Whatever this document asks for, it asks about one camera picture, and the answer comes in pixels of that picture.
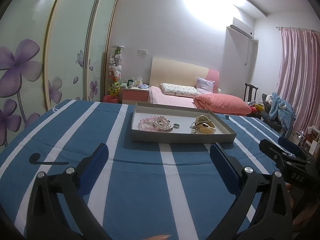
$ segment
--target mug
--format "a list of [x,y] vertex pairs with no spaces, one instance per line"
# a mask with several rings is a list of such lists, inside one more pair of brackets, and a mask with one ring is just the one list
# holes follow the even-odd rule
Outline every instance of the mug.
[[134,87],[134,81],[129,81],[129,88],[133,88]]

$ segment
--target sliding wardrobe door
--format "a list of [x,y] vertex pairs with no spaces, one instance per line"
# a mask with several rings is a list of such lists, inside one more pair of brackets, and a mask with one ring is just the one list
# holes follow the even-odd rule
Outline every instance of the sliding wardrobe door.
[[94,16],[87,66],[87,95],[91,101],[101,101],[103,96],[106,45],[115,4],[116,0],[99,0]]
[[47,104],[84,98],[87,33],[95,0],[59,0],[47,37]]
[[46,112],[43,52],[55,0],[12,0],[0,19],[0,152]]

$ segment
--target blue striped tablecloth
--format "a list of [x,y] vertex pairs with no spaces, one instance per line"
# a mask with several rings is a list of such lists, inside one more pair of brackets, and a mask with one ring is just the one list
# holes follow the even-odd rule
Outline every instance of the blue striped tablecloth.
[[[134,106],[66,100],[25,129],[0,154],[0,203],[24,233],[28,200],[36,174],[62,173],[90,156],[100,143],[109,160],[90,195],[84,197],[113,240],[142,240],[171,235],[170,240],[205,240],[231,207],[235,196],[225,187],[210,160],[210,145],[132,142]],[[222,144],[243,166],[272,173],[275,163],[259,150],[259,142],[279,135],[258,119],[231,116],[225,120],[237,136]],[[32,165],[69,162],[67,166]],[[79,231],[59,195],[71,228]],[[241,229],[248,227],[257,194]]]

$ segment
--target pink drawer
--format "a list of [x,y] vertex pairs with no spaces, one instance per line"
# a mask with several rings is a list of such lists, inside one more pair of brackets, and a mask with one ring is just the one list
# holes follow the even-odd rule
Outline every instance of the pink drawer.
[[122,100],[132,100],[132,101],[148,101],[149,91],[138,91],[138,90],[123,90]]

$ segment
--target metal screw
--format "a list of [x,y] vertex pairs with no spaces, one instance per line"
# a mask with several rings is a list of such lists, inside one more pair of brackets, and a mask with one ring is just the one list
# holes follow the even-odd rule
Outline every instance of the metal screw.
[[38,177],[38,178],[43,178],[43,177],[44,177],[44,172],[43,172],[43,171],[39,172],[38,175],[37,175],[37,177]]
[[72,174],[74,172],[75,172],[75,168],[73,168],[73,167],[70,167],[70,168],[66,169],[66,174]]
[[278,177],[278,178],[281,178],[282,174],[281,174],[281,172],[276,171],[276,172],[275,172],[275,176]]
[[253,173],[253,168],[251,168],[251,167],[245,167],[245,168],[244,168],[244,171],[245,171],[246,173]]

